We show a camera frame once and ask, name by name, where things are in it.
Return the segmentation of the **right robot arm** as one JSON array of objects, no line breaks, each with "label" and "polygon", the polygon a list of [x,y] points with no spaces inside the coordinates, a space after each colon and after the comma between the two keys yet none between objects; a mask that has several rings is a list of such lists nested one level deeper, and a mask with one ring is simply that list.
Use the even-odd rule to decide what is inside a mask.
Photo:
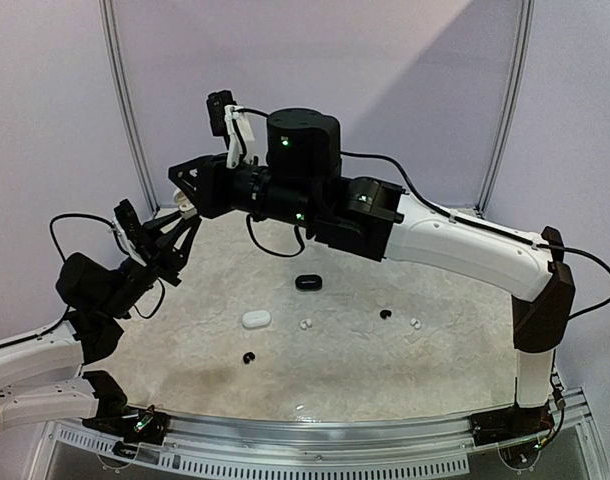
[{"label": "right robot arm", "polygon": [[265,117],[267,153],[257,164],[248,109],[229,105],[213,121],[228,149],[168,171],[180,200],[204,219],[231,211],[304,229],[330,248],[374,261],[413,262],[500,288],[511,295],[517,353],[515,404],[502,427],[522,436],[537,424],[550,392],[554,352],[575,296],[560,233],[502,227],[424,199],[397,185],[341,173],[339,121],[306,108]]}]

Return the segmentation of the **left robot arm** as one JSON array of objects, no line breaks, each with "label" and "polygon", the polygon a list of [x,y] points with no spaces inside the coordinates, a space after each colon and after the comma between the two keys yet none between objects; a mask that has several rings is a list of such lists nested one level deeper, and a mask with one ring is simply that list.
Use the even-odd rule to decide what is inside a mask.
[{"label": "left robot arm", "polygon": [[162,442],[168,415],[130,406],[108,372],[88,367],[114,353],[121,321],[156,283],[180,284],[200,224],[200,216],[178,212],[142,223],[122,203],[109,224],[126,255],[117,268],[107,269],[80,252],[64,260],[56,282],[66,304],[63,316],[0,340],[0,432],[79,419],[128,442]]}]

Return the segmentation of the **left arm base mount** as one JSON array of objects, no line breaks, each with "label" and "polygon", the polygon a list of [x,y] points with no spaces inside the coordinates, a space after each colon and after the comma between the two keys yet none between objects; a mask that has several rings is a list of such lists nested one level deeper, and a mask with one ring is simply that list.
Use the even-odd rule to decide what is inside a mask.
[{"label": "left arm base mount", "polygon": [[124,406],[113,413],[98,412],[94,418],[84,419],[88,429],[120,438],[124,443],[146,443],[161,446],[166,438],[171,416],[154,405],[147,408]]}]

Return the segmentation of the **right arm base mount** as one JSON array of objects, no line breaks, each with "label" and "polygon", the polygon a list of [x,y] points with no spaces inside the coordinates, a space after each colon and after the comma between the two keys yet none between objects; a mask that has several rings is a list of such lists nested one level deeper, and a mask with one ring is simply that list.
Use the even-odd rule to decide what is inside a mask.
[{"label": "right arm base mount", "polygon": [[523,408],[514,403],[469,415],[468,422],[476,447],[536,435],[554,426],[554,418],[547,404]]}]

